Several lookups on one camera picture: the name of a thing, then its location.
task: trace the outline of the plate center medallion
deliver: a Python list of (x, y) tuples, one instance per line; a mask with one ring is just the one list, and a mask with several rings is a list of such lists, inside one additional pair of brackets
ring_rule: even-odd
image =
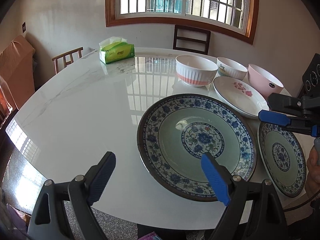
[(203, 122), (188, 124), (182, 131), (181, 141), (188, 153), (198, 159), (206, 152), (217, 158), (224, 149), (221, 133), (212, 125)]
[(281, 171), (290, 169), (290, 158), (287, 150), (280, 143), (274, 143), (272, 146), (272, 156)]

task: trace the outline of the white bowl with pink stripe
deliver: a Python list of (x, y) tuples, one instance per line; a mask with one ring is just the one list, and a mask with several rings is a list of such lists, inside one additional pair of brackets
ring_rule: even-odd
[(203, 87), (214, 79), (218, 66), (213, 61), (194, 55), (176, 57), (178, 77), (192, 87)]

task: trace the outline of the large ceramic plate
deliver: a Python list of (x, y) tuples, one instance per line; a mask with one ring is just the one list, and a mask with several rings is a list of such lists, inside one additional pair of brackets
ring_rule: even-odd
[(217, 200), (201, 169), (203, 153), (210, 152), (245, 180), (256, 166), (248, 125), (224, 103), (206, 96), (181, 94), (156, 102), (143, 115), (137, 139), (150, 174), (171, 192), (192, 200)]
[(263, 164), (278, 190), (288, 197), (298, 196), (306, 182), (306, 161), (292, 132), (261, 123), (258, 142)]
[(269, 111), (263, 96), (241, 80), (233, 77), (216, 77), (213, 86), (221, 101), (231, 106), (242, 116), (257, 119), (261, 110)]

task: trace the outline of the speaker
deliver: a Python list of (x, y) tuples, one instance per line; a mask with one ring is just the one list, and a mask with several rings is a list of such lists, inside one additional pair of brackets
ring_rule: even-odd
[(302, 76), (306, 95), (309, 97), (320, 96), (320, 55), (315, 54), (309, 67)]

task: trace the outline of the blue floral plate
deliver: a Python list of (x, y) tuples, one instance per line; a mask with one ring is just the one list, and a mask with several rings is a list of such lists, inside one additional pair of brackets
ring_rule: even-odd
[(242, 117), (224, 103), (197, 94), (163, 98), (143, 115), (138, 148), (150, 174), (171, 192), (216, 201), (202, 169), (209, 152), (233, 175), (249, 180), (256, 166), (255, 140)]
[(288, 197), (298, 196), (306, 182), (306, 161), (297, 138), (280, 126), (261, 123), (258, 142), (263, 164), (274, 185)]

